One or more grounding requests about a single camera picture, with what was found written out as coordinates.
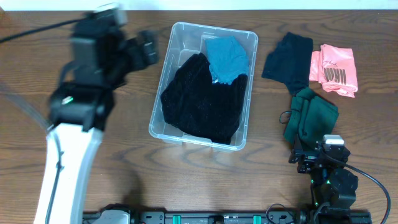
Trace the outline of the clear plastic storage bin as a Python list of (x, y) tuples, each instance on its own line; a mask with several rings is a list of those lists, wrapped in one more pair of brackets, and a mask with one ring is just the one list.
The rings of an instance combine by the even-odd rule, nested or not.
[[(184, 133), (164, 121), (161, 93), (173, 80), (176, 71), (194, 54), (206, 54), (205, 40), (233, 36), (242, 45), (248, 56), (248, 82), (246, 86), (243, 112), (239, 118), (239, 128), (231, 138), (230, 144), (218, 144), (210, 139), (199, 138)], [(222, 27), (177, 22), (172, 26), (169, 44), (165, 53), (164, 66), (160, 76), (159, 86), (149, 123), (149, 133), (152, 137), (166, 143), (182, 145), (184, 143), (212, 147), (219, 151), (240, 151), (246, 145), (248, 135), (249, 112), (251, 106), (252, 83), (257, 57), (259, 38), (256, 33), (248, 30), (236, 30)]]

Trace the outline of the dark green garment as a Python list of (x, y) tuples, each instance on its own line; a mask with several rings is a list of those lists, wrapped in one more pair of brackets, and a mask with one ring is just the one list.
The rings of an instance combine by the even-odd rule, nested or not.
[(284, 138), (293, 144), (298, 137), (303, 148), (313, 150), (326, 134), (331, 134), (339, 117), (338, 107), (310, 88), (292, 97), (291, 114)]

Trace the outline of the black knit garment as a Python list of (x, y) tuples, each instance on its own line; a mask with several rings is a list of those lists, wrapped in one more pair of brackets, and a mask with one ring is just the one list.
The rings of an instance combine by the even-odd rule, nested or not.
[(192, 136), (229, 144), (239, 128), (247, 82), (241, 74), (230, 85), (213, 83), (205, 55), (192, 55), (160, 96), (164, 120)]

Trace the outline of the blue cloth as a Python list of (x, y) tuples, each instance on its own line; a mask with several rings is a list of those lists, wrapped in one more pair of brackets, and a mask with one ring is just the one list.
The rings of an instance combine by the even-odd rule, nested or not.
[(231, 85), (240, 75), (247, 75), (249, 60), (242, 45), (233, 36), (205, 41), (213, 83)]

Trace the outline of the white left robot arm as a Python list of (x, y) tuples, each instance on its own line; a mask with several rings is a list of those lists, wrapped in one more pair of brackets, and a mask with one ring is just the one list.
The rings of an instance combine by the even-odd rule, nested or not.
[(36, 223), (81, 223), (90, 171), (128, 73), (159, 60), (149, 30), (127, 39), (116, 19), (82, 19), (70, 37), (73, 60), (49, 98), (47, 154)]

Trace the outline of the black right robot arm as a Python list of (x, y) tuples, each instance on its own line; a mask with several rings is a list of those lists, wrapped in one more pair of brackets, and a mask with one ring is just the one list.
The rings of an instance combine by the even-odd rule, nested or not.
[(304, 148), (301, 140), (294, 140), (289, 162), (298, 164), (297, 172), (310, 175), (314, 207), (349, 210), (354, 204), (358, 177), (345, 169), (349, 155), (340, 137), (326, 135), (312, 150)]

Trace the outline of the pink folded shirt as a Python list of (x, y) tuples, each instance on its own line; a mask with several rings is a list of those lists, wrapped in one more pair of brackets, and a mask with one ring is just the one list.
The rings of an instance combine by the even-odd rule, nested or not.
[(358, 80), (353, 50), (321, 45), (320, 51), (312, 52), (309, 80), (320, 83), (328, 93), (354, 98)]

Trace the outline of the dark navy folded garment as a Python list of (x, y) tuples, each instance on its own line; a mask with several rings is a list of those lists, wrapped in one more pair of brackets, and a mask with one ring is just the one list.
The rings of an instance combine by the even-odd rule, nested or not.
[(309, 86), (313, 39), (286, 33), (265, 61), (262, 78), (283, 83), (291, 95)]

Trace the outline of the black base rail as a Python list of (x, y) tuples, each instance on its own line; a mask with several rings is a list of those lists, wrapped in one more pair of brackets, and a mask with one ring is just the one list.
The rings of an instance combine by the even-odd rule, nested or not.
[(314, 210), (293, 210), (280, 204), (264, 212), (166, 212), (137, 211), (121, 205), (108, 205), (99, 212), (83, 214), (82, 223), (125, 224), (267, 224), (267, 223), (330, 223), (371, 224), (369, 212), (336, 210), (321, 206)]

